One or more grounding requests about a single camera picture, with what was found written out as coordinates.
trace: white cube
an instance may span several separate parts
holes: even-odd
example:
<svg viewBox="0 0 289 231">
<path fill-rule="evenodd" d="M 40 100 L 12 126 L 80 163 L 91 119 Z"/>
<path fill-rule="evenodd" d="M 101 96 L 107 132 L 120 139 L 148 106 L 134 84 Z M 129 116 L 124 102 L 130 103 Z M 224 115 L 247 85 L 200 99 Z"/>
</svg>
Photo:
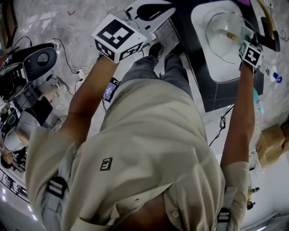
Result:
<svg viewBox="0 0 289 231">
<path fill-rule="evenodd" d="M 96 48 L 115 63 L 140 51 L 147 40 L 141 33 L 112 14 L 101 22 L 92 36 Z"/>
<path fill-rule="evenodd" d="M 255 68 L 258 68 L 262 63 L 263 52 L 257 50 L 252 44 L 245 40 L 241 44 L 240 55 L 242 60 Z"/>
</svg>

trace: teal object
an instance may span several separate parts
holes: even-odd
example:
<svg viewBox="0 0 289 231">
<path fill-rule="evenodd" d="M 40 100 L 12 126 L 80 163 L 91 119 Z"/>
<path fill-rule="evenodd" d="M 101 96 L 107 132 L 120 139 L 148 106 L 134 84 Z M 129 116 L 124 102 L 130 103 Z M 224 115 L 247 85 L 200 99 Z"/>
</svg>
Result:
<svg viewBox="0 0 289 231">
<path fill-rule="evenodd" d="M 263 115 L 264 114 L 264 108 L 263 108 L 262 102 L 259 100 L 259 95 L 258 95 L 255 88 L 253 89 L 253 96 L 254 96 L 254 104 L 258 105 L 259 110 L 261 112 L 261 115 Z"/>
</svg>

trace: black buckle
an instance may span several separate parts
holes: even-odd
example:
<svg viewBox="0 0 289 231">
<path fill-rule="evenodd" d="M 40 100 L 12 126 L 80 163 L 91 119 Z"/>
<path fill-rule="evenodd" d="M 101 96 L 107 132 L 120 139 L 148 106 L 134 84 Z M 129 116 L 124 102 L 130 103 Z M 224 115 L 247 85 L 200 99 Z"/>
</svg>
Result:
<svg viewBox="0 0 289 231">
<path fill-rule="evenodd" d="M 66 189 L 67 183 L 60 176 L 53 177 L 47 184 L 47 192 L 61 199 L 64 197 L 64 192 Z"/>
<path fill-rule="evenodd" d="M 226 222 L 228 223 L 231 219 L 231 212 L 227 208 L 221 208 L 218 214 L 218 223 Z"/>
</svg>

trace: black shorts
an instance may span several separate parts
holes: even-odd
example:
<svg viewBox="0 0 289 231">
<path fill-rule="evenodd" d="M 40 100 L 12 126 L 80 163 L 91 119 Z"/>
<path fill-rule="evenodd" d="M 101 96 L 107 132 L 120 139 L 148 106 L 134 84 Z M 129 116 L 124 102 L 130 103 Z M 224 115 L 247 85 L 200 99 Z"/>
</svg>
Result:
<svg viewBox="0 0 289 231">
<path fill-rule="evenodd" d="M 46 99 L 46 97 L 42 97 L 42 99 L 38 100 L 31 108 L 25 109 L 26 112 L 28 112 L 35 119 L 37 119 L 40 126 L 45 123 L 52 110 L 53 107 Z"/>
</svg>

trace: yellow tube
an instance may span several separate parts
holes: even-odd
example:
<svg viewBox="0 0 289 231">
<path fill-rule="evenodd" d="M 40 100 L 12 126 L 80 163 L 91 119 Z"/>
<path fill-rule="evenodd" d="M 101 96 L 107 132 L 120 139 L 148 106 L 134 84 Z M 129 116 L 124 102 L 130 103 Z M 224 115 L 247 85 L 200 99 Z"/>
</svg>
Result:
<svg viewBox="0 0 289 231">
<path fill-rule="evenodd" d="M 272 21 L 272 17 L 269 13 L 269 10 L 267 9 L 267 7 L 265 6 L 265 4 L 262 2 L 262 0 L 257 0 L 257 2 L 259 3 L 259 5 L 261 6 L 262 10 L 264 11 L 264 14 L 267 18 L 267 22 L 268 22 L 268 26 L 269 26 L 269 34 L 270 37 L 272 39 L 274 39 L 274 35 L 273 35 L 273 31 L 274 31 L 274 26 L 273 26 L 273 21 Z"/>
</svg>

